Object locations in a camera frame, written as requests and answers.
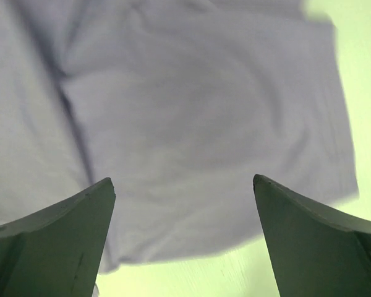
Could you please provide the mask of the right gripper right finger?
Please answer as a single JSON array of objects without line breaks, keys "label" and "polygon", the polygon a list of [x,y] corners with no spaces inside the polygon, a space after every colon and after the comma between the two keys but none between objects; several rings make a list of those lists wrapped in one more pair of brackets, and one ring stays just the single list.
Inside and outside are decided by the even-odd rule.
[{"label": "right gripper right finger", "polygon": [[371,296],[371,221],[263,175],[253,185],[280,296]]}]

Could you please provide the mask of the purple t shirt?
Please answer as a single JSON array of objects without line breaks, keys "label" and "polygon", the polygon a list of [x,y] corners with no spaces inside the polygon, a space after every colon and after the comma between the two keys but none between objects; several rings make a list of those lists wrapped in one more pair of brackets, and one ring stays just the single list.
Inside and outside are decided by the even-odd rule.
[{"label": "purple t shirt", "polygon": [[0,225],[110,177],[100,271],[262,233],[267,175],[357,194],[335,26],[303,1],[0,1]]}]

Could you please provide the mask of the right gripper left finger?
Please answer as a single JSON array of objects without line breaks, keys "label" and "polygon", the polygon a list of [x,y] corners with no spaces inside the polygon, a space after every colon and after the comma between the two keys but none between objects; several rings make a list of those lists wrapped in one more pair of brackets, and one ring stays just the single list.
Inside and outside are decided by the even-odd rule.
[{"label": "right gripper left finger", "polygon": [[0,296],[92,296],[115,200],[105,178],[0,225]]}]

